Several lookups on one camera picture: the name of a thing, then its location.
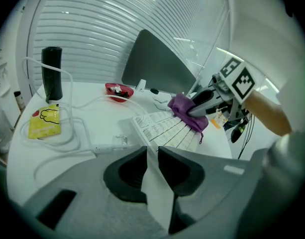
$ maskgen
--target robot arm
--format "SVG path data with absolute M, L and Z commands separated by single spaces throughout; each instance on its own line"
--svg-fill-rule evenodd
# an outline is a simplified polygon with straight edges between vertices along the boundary
M 248 113 L 244 101 L 254 87 L 255 81 L 245 63 L 231 58 L 219 73 L 213 74 L 211 85 L 194 95 L 192 101 L 196 106 L 188 115 L 201 117 L 220 109 L 229 121 L 242 119 Z

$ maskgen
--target yellow snack packet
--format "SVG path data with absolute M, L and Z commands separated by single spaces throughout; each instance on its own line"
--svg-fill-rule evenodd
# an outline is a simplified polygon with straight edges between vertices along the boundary
M 29 120 L 28 138 L 36 139 L 60 132 L 59 105 L 43 107 L 32 114 Z

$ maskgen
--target white cable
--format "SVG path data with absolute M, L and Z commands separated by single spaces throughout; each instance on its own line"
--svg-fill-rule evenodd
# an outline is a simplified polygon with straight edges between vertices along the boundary
M 74 128 L 74 120 L 80 120 L 80 122 L 83 124 L 84 126 L 84 129 L 85 129 L 85 132 L 86 132 L 86 139 L 87 139 L 87 142 L 88 142 L 88 146 L 89 148 L 87 150 L 91 150 L 93 149 L 92 148 L 92 143 L 91 143 L 91 140 L 90 140 L 90 135 L 89 135 L 89 131 L 88 131 L 88 128 L 86 126 L 86 123 L 85 121 L 82 119 L 82 118 L 77 118 L 77 117 L 73 117 L 73 112 L 72 112 L 72 108 L 76 108 L 76 109 L 79 109 L 79 108 L 82 108 L 82 107 L 85 107 L 89 104 L 91 104 L 92 102 L 98 100 L 98 99 L 101 99 L 101 98 L 105 98 L 105 97 L 113 97 L 113 98 L 119 98 L 119 99 L 122 99 L 122 100 L 126 100 L 126 101 L 129 101 L 130 103 L 133 103 L 135 105 L 137 105 L 138 107 L 140 107 L 143 112 L 145 114 L 147 114 L 148 112 L 141 106 L 139 105 L 138 103 L 132 101 L 132 100 L 129 100 L 127 98 L 124 98 L 124 97 L 119 97 L 119 96 L 115 96 L 115 95 L 104 95 L 104 96 L 99 96 L 87 103 L 85 103 L 84 105 L 80 105 L 80 106 L 73 106 L 72 105 L 72 99 L 73 99 L 73 77 L 70 73 L 66 72 L 65 70 L 62 70 L 62 69 L 59 69 L 59 68 L 56 68 L 56 67 L 53 67 L 53 66 L 49 66 L 49 65 L 46 65 L 46 64 L 43 64 L 41 62 L 38 62 L 36 61 L 35 59 L 32 59 L 30 57 L 24 57 L 23 58 L 23 61 L 22 61 L 22 71 L 24 73 L 24 75 L 26 75 L 25 73 L 25 69 L 24 69 L 24 62 L 26 60 L 29 60 L 29 61 L 32 61 L 36 64 L 39 64 L 41 65 L 42 67 L 45 67 L 45 68 L 48 68 L 48 69 L 51 69 L 51 70 L 54 70 L 54 71 L 57 71 L 57 72 L 61 72 L 61 73 L 65 73 L 69 76 L 70 78 L 70 82 L 71 82 L 71 87 L 70 87 L 70 95 L 69 95 L 69 103 L 64 103 L 64 102 L 58 102 L 58 101 L 52 101 L 50 100 L 50 102 L 52 103 L 57 103 L 57 104 L 60 104 L 60 105 L 66 105 L 66 106 L 69 106 L 69 111 L 68 111 L 68 118 L 67 119 L 63 119 L 63 120 L 60 120 L 61 123 L 64 123 L 65 121 L 69 121 L 70 123 L 70 126 L 72 128 L 72 131 L 71 131 L 71 134 L 70 134 L 70 137 L 65 140 L 65 141 L 61 141 L 61 142 L 58 142 L 58 141 L 51 141 L 51 140 L 48 140 L 48 139 L 43 139 L 43 140 L 40 140 L 40 139 L 29 139 L 27 138 L 27 136 L 25 135 L 25 132 L 24 132 L 24 129 L 27 127 L 27 125 L 29 124 L 29 121 L 26 121 L 20 128 L 20 136 L 22 137 L 22 140 L 23 141 L 28 141 L 28 142 L 31 142 L 31 143 L 38 143 L 40 145 L 43 145 L 44 147 L 47 147 L 49 149 L 52 149 L 52 150 L 55 150 L 55 151 L 58 151 L 58 152 L 63 152 L 67 155 L 71 155 L 71 154 L 74 154 L 74 153 L 78 153 L 78 152 L 81 152 L 81 151 L 84 151 L 82 149 L 78 150 L 78 148 L 80 147 L 80 139 L 79 137 L 77 136 L 76 132 L 75 132 L 75 128 Z M 34 90 L 35 94 L 38 95 L 42 100 L 45 100 L 44 97 L 42 97 L 38 91 L 36 90 L 35 88 L 35 85 L 34 83 L 31 81 L 31 79 L 29 79 L 28 77 L 26 78 L 29 85 L 32 87 L 32 89 Z M 72 141 L 72 139 L 76 137 L 77 140 L 78 140 L 78 145 L 75 146 L 74 148 L 72 149 L 66 149 L 66 150 L 63 150 L 61 148 L 59 148 L 60 146 L 63 146 L 69 142 Z

